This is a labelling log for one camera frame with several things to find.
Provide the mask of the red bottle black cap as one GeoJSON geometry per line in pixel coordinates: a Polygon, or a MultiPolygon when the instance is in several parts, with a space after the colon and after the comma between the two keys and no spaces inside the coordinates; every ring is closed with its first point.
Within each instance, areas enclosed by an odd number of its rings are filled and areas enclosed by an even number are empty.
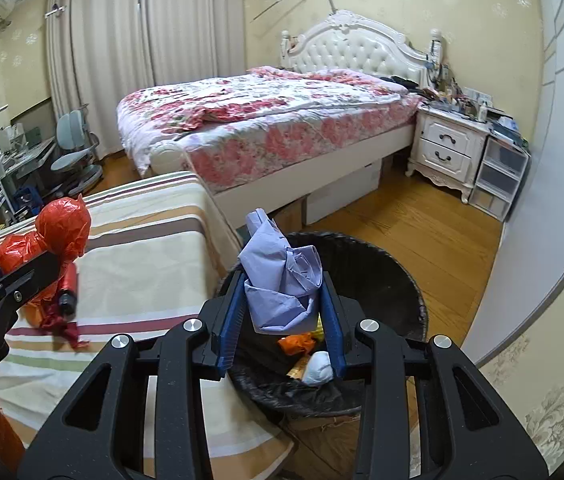
{"type": "Polygon", "coordinates": [[[57,304],[62,316],[73,316],[78,303],[78,271],[73,262],[66,266],[64,275],[58,281],[57,304]]]}

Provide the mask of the dark red wrapper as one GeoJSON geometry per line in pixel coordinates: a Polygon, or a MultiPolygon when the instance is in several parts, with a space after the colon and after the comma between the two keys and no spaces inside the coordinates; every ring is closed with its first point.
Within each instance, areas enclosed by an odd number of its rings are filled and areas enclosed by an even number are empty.
{"type": "Polygon", "coordinates": [[[88,341],[81,337],[78,324],[73,316],[62,316],[59,312],[58,281],[35,298],[35,327],[44,334],[64,339],[73,350],[82,350],[88,347],[88,341]]]}

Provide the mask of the black trash bin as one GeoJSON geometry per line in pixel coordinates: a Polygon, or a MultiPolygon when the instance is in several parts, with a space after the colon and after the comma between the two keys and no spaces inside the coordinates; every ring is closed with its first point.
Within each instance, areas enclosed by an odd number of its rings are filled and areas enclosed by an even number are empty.
{"type": "Polygon", "coordinates": [[[298,356],[284,352],[279,335],[260,335],[247,318],[227,372],[233,387],[269,416],[319,418],[361,411],[363,381],[355,371],[370,359],[370,350],[355,341],[355,324],[370,318],[397,335],[422,341],[428,315],[419,286],[389,252],[358,238],[335,232],[288,234],[291,246],[317,250],[326,284],[317,306],[325,341],[317,345],[331,359],[333,378],[308,386],[289,376],[298,356]]]}

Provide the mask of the lavender paper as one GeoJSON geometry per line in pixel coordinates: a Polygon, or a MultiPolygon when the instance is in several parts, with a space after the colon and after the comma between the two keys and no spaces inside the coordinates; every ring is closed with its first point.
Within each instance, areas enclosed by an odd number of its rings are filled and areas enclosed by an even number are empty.
{"type": "Polygon", "coordinates": [[[247,214],[250,239],[239,253],[251,322],[262,335],[311,332],[318,324],[323,268],[317,248],[293,247],[265,211],[247,214]]]}

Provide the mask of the floral quilt bed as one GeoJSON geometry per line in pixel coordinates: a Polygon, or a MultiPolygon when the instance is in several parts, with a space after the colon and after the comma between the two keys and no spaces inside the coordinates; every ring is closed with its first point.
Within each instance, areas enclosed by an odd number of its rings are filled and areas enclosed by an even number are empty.
{"type": "Polygon", "coordinates": [[[409,125],[421,101],[401,84],[347,68],[260,66],[137,90],[119,102],[117,119],[141,176],[155,176],[152,147],[175,141],[218,193],[409,125]]]}

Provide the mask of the white tufted headboard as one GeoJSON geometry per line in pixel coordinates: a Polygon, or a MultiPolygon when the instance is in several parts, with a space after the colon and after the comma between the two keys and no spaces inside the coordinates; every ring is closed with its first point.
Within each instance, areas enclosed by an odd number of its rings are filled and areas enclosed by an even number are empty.
{"type": "Polygon", "coordinates": [[[284,30],[280,64],[296,73],[347,68],[375,77],[398,76],[433,88],[428,54],[388,25],[338,10],[297,37],[284,30]]]}

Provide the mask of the grey study desk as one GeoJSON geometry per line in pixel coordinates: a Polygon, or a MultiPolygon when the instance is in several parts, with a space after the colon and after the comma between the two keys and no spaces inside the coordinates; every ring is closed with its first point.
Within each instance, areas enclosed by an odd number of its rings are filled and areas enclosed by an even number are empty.
{"type": "Polygon", "coordinates": [[[0,187],[8,200],[14,198],[17,182],[38,171],[57,148],[55,139],[47,139],[33,148],[25,148],[20,155],[6,160],[0,155],[0,187]]]}

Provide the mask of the striped bed sheet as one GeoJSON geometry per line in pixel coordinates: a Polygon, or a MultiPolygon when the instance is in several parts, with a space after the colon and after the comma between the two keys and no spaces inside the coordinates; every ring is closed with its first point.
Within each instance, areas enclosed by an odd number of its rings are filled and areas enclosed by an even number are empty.
{"type": "Polygon", "coordinates": [[[215,290],[242,244],[207,186],[176,172],[84,202],[84,254],[53,255],[58,280],[76,265],[88,347],[35,327],[40,294],[18,310],[0,362],[0,479],[274,476],[294,441],[216,376],[215,290]]]}

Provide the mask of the white volleyball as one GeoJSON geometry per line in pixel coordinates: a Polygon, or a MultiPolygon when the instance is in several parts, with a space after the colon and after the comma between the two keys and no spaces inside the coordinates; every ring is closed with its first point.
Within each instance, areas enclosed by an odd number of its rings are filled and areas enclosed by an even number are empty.
{"type": "Polygon", "coordinates": [[[175,141],[160,141],[149,153],[151,169],[154,174],[171,174],[171,172],[191,171],[194,169],[189,155],[175,141]]]}

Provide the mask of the light blue desk chair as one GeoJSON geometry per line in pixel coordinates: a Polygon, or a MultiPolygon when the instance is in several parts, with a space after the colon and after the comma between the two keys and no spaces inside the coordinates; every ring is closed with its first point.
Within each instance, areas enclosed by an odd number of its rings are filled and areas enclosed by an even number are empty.
{"type": "Polygon", "coordinates": [[[96,153],[99,138],[88,128],[87,111],[88,107],[83,105],[58,119],[55,140],[60,156],[50,171],[60,177],[60,182],[50,191],[52,198],[77,198],[95,188],[104,177],[96,153]]]}

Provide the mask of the plastic drawer unit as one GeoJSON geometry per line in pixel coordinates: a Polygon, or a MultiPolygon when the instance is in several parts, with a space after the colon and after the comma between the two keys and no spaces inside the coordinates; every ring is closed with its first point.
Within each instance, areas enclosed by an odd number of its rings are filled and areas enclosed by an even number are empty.
{"type": "Polygon", "coordinates": [[[530,154],[522,146],[489,134],[468,203],[506,221],[522,187],[530,154]]]}

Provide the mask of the white tissue ball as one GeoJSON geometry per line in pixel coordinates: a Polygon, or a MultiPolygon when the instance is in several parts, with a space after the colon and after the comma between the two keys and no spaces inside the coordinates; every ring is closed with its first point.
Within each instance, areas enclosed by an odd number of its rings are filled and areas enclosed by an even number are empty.
{"type": "Polygon", "coordinates": [[[309,359],[301,381],[310,387],[320,387],[330,382],[334,377],[334,370],[329,358],[329,352],[315,352],[309,359]]]}

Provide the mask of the orange paper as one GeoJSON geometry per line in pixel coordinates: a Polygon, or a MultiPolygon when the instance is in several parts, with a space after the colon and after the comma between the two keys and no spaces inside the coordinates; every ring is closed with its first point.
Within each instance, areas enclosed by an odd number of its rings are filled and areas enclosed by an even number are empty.
{"type": "Polygon", "coordinates": [[[311,333],[288,335],[277,341],[287,356],[306,356],[314,350],[317,343],[311,333]]]}

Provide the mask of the gold bottle black cap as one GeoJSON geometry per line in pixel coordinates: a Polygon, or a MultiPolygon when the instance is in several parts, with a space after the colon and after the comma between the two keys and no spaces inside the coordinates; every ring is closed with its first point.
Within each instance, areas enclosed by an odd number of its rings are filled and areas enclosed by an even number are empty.
{"type": "Polygon", "coordinates": [[[314,352],[317,351],[319,344],[324,340],[324,332],[321,327],[310,333],[312,339],[312,347],[296,362],[296,364],[287,372],[287,376],[294,379],[303,379],[306,373],[308,363],[314,352]]]}

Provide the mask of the red plastic bag ball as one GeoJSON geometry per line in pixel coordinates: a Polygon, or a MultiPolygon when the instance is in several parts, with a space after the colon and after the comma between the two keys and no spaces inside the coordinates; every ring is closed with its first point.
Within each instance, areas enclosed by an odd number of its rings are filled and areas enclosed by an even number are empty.
{"type": "Polygon", "coordinates": [[[61,197],[40,211],[35,229],[49,252],[62,260],[73,261],[85,252],[91,222],[91,214],[81,195],[61,197]]]}

